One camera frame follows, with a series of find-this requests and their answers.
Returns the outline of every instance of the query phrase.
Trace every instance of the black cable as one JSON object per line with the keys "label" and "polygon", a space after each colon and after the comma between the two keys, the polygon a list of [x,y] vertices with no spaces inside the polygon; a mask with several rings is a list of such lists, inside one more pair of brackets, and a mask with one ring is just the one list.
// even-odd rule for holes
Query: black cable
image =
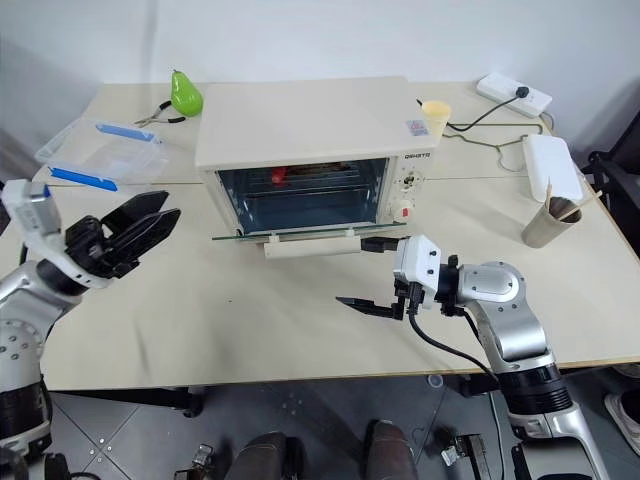
{"label": "black cable", "polygon": [[[511,102],[515,102],[519,98],[526,98],[527,95],[529,95],[529,87],[525,87],[525,86],[518,87],[518,88],[516,88],[516,95],[513,98],[510,98],[506,102],[499,103],[498,105],[493,107],[491,110],[489,110],[486,113],[484,113],[483,115],[479,116],[477,119],[475,119],[472,123],[470,123],[466,127],[456,127],[455,125],[452,125],[449,122],[447,122],[447,127],[451,128],[452,130],[455,130],[456,132],[466,132],[470,128],[474,127],[482,119],[486,118],[488,115],[490,115],[493,112],[495,112],[500,107],[504,107],[505,105],[508,105]],[[418,105],[422,106],[422,101],[419,98],[416,98],[416,102],[418,102]]]}
{"label": "black cable", "polygon": [[18,265],[22,265],[27,261],[27,253],[29,253],[29,247],[27,247],[24,243],[22,244],[22,248],[20,249],[20,258],[18,259]]}
{"label": "black cable", "polygon": [[498,450],[500,451],[500,466],[502,467],[502,473],[500,474],[500,480],[504,480],[504,471],[505,463],[504,463],[504,452],[502,445],[502,431],[500,430],[500,421],[498,420],[498,413],[496,412],[496,404],[493,400],[493,392],[488,392],[489,395],[489,405],[491,406],[491,413],[493,415],[493,421],[496,423],[496,433],[498,435]]}
{"label": "black cable", "polygon": [[456,132],[466,132],[467,130],[471,129],[472,127],[475,127],[476,123],[480,122],[480,120],[482,120],[483,118],[485,118],[488,115],[492,114],[493,112],[495,112],[500,107],[504,107],[505,105],[509,105],[511,102],[515,102],[519,98],[520,97],[513,97],[513,98],[510,98],[509,100],[507,100],[506,102],[499,103],[498,105],[493,107],[491,110],[488,110],[483,115],[480,115],[478,118],[476,118],[473,122],[471,122],[466,127],[456,127],[455,125],[452,125],[449,122],[447,122],[447,127],[451,128],[452,130],[455,130]]}
{"label": "black cable", "polygon": [[71,478],[91,478],[92,480],[102,480],[95,473],[91,472],[75,472],[71,474]]}
{"label": "black cable", "polygon": [[469,324],[469,327],[471,327],[471,330],[473,330],[473,334],[476,336],[478,341],[480,341],[478,327],[476,327],[476,324],[473,322],[473,319],[471,318],[471,315],[469,315],[469,312],[467,312],[466,310],[462,310],[462,315],[467,319],[467,323]]}
{"label": "black cable", "polygon": [[440,350],[444,350],[445,352],[451,353],[453,355],[457,355],[458,357],[464,358],[465,360],[469,360],[471,363],[473,363],[474,365],[482,369],[484,373],[486,373],[491,378],[493,378],[496,382],[498,382],[498,377],[496,377],[495,374],[491,370],[489,370],[487,367],[485,367],[482,364],[482,362],[480,362],[479,360],[475,359],[471,355],[461,352],[460,350],[451,348],[448,345],[445,345],[444,343],[440,343],[437,340],[431,338],[426,333],[424,333],[416,323],[416,315],[415,313],[411,312],[411,308],[409,308],[409,311],[407,313],[409,315],[409,323],[411,324],[411,328],[413,328],[413,331],[416,332],[421,339],[423,339],[425,342],[427,342],[429,345],[433,347],[439,348]]}

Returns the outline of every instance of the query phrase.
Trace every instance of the oven label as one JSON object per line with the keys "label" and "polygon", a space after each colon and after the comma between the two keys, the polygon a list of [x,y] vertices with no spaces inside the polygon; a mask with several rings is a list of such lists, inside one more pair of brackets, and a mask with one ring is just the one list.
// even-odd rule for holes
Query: oven label
{"label": "oven label", "polygon": [[409,127],[411,135],[413,135],[414,137],[418,137],[420,135],[429,135],[427,126],[424,124],[424,120],[408,120],[407,126]]}

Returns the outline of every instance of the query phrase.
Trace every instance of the shoe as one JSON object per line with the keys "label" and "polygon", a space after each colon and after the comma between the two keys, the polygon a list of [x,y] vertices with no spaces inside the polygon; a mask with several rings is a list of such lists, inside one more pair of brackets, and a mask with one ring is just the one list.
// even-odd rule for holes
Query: shoe
{"label": "shoe", "polygon": [[640,378],[640,363],[627,363],[616,365],[613,369],[620,375],[629,378]]}
{"label": "shoe", "polygon": [[640,424],[626,414],[620,401],[621,395],[609,394],[604,397],[604,406],[616,422],[629,446],[640,456]]}

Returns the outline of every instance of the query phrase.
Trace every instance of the cable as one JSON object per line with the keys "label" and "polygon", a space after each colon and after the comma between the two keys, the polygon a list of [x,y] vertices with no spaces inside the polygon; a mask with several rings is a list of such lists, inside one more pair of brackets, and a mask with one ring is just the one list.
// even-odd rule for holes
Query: cable
{"label": "cable", "polygon": [[464,318],[466,318],[467,323],[469,324],[469,327],[471,327],[471,330],[473,330],[473,334],[476,336],[478,341],[480,341],[480,334],[478,333],[478,327],[476,327],[476,324],[473,323],[473,319],[471,318],[471,315],[469,315],[469,312],[467,312],[466,310],[462,310],[462,315],[464,316]]}
{"label": "cable", "polygon": [[27,247],[24,243],[22,244],[22,248],[20,249],[20,257],[18,259],[18,265],[22,265],[27,261],[27,253],[29,253],[29,247]]}
{"label": "cable", "polygon": [[496,422],[496,431],[498,432],[498,450],[500,450],[500,465],[502,466],[502,474],[500,479],[504,480],[504,471],[506,470],[504,463],[504,452],[502,451],[502,431],[500,430],[500,422],[498,421],[498,413],[496,412],[496,404],[493,401],[493,392],[489,392],[489,404],[491,405],[491,413],[493,420]]}
{"label": "cable", "polygon": [[[540,125],[539,123],[480,123],[477,126],[478,127],[537,127],[538,135],[541,135],[544,132],[543,126]],[[495,151],[498,152],[498,166],[500,168],[508,171],[508,172],[518,173],[518,172],[522,172],[524,170],[524,168],[525,168],[524,164],[520,168],[517,168],[517,169],[507,167],[502,162],[502,160],[504,158],[504,155],[502,154],[502,148],[506,147],[508,145],[516,145],[516,144],[522,142],[522,140],[524,140],[524,138],[527,135],[521,135],[520,138],[517,139],[517,140],[512,140],[510,142],[500,143],[500,144],[480,142],[478,140],[469,140],[467,137],[465,137],[464,135],[461,135],[459,133],[456,133],[454,135],[443,134],[442,136],[444,138],[459,138],[460,140],[462,140],[465,143],[471,143],[473,145],[481,145],[483,147],[489,147],[489,148],[495,149]]]}
{"label": "cable", "polygon": [[71,478],[91,478],[92,480],[102,480],[95,473],[91,472],[75,472],[71,474]]}
{"label": "cable", "polygon": [[480,120],[485,118],[487,115],[490,115],[491,113],[495,112],[500,107],[504,107],[505,105],[509,105],[511,102],[515,102],[518,98],[520,98],[520,97],[513,97],[513,98],[510,98],[509,100],[507,100],[506,102],[499,103],[498,105],[493,107],[491,110],[487,111],[485,114],[480,115],[473,122],[468,124],[466,127],[462,127],[462,128],[456,127],[455,125],[453,125],[453,124],[451,124],[449,122],[447,122],[447,127],[451,128],[452,130],[455,130],[456,132],[466,132],[467,130],[475,127],[476,123],[478,123]]}
{"label": "cable", "polygon": [[482,120],[483,118],[487,117],[488,115],[491,115],[493,112],[495,112],[497,109],[499,109],[500,107],[504,107],[505,105],[509,105],[511,102],[515,102],[516,100],[518,100],[519,98],[526,98],[527,95],[529,95],[529,87],[518,87],[516,89],[516,94],[513,98],[510,98],[509,100],[499,103],[498,105],[496,105],[495,107],[491,108],[490,110],[488,110],[486,113],[480,115],[478,118],[476,118],[473,122],[471,122],[470,124],[468,124],[466,127],[456,127],[455,125],[447,122],[447,127],[451,128],[452,130],[455,130],[456,132],[466,132],[467,130],[473,128],[476,126],[476,124],[478,122],[480,122],[480,120]]}
{"label": "cable", "polygon": [[440,350],[444,350],[445,352],[451,353],[453,355],[457,355],[458,357],[462,357],[465,360],[469,360],[471,363],[478,366],[484,373],[486,373],[491,378],[493,378],[496,382],[498,382],[498,377],[496,377],[495,374],[491,370],[489,370],[487,367],[485,367],[482,364],[482,362],[480,362],[479,360],[475,359],[471,355],[461,352],[460,350],[451,348],[448,345],[445,345],[444,343],[440,343],[437,340],[431,338],[426,333],[424,333],[416,323],[416,315],[414,312],[411,311],[411,308],[409,308],[407,313],[409,315],[409,323],[411,324],[411,328],[413,328],[413,331],[416,332],[421,339],[423,339],[425,342],[427,342],[429,345],[433,347],[439,348]]}

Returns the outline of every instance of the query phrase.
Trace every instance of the gray floor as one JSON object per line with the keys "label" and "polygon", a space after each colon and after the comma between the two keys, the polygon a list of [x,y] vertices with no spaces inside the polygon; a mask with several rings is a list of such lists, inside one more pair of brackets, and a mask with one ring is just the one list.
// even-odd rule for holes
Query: gray floor
{"label": "gray floor", "polygon": [[[612,479],[640,478],[640,458],[609,420],[601,401],[604,393],[628,386],[628,380],[609,370],[570,380]],[[504,400],[500,394],[495,398],[505,437],[505,478],[513,479],[509,452],[516,442],[504,416]],[[357,479],[356,459],[367,425],[379,418],[403,429],[423,480],[473,479],[466,460],[444,466],[433,440],[439,427],[480,433],[492,476],[500,478],[488,397],[464,398],[447,386],[433,388],[420,376],[212,387],[203,413],[195,419],[165,408],[65,394],[53,394],[53,400],[50,450],[65,453],[71,471],[86,470],[103,480],[170,479],[175,470],[189,466],[200,443],[229,459],[253,437],[273,430],[303,440],[312,478]]]}

